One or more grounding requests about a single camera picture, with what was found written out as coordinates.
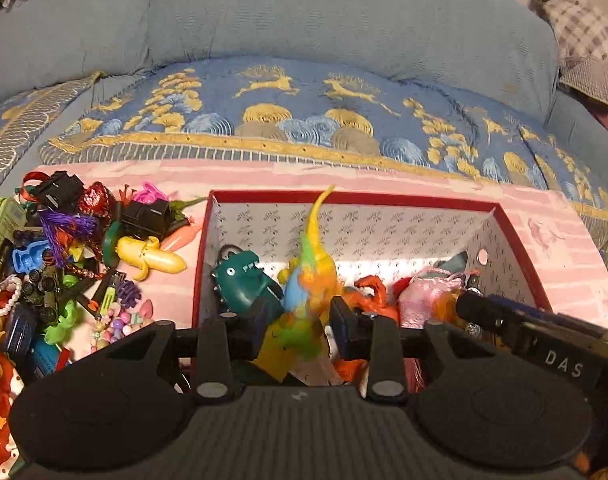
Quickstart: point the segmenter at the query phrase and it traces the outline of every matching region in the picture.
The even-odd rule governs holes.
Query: box
[[[224,244],[257,253],[272,278],[299,255],[299,234],[322,190],[213,190],[204,219],[193,326],[217,314],[210,273]],[[426,196],[333,192],[319,213],[320,236],[346,285],[378,275],[389,287],[466,251],[480,290],[551,310],[527,251],[501,205]],[[485,265],[479,261],[485,250]]]

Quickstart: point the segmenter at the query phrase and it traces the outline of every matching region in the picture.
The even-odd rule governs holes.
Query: blue toy
[[[28,272],[29,270],[39,269],[42,266],[42,253],[49,249],[48,240],[39,240],[28,244],[24,250],[15,249],[13,251],[13,267],[15,272]]]

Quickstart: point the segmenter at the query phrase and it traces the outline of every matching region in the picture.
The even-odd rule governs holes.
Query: red box rim
[[[199,241],[197,253],[197,266],[195,269],[195,280],[193,286],[193,327],[197,327],[199,321],[199,292],[201,290],[201,276],[203,272],[204,253],[206,252],[206,236],[204,233],[209,229],[209,219],[213,208],[213,200],[218,203],[304,203],[312,204],[322,190],[211,190],[206,205],[204,224]],[[466,200],[461,198],[444,198],[433,196],[401,195],[364,193],[352,191],[334,191],[324,201],[325,204],[356,204],[356,205],[389,205],[405,207],[424,207],[435,209],[460,209],[492,213],[500,225],[508,244],[517,258],[517,263],[528,283],[533,299],[537,307],[552,312],[552,307],[546,296],[546,291],[535,270],[535,266],[528,256],[519,235],[510,223],[506,211],[497,202],[485,202],[482,200]]]

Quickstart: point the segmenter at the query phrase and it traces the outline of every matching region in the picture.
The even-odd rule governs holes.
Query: sofa armrest
[[[608,192],[608,130],[586,107],[556,90],[546,129],[554,135],[560,148],[576,155],[601,178]]]

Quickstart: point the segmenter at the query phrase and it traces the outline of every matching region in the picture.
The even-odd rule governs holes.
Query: blue blanket
[[[608,192],[537,121],[473,92],[342,65],[235,57],[167,66],[42,148],[44,162],[218,158],[448,174],[562,191],[598,246]]]

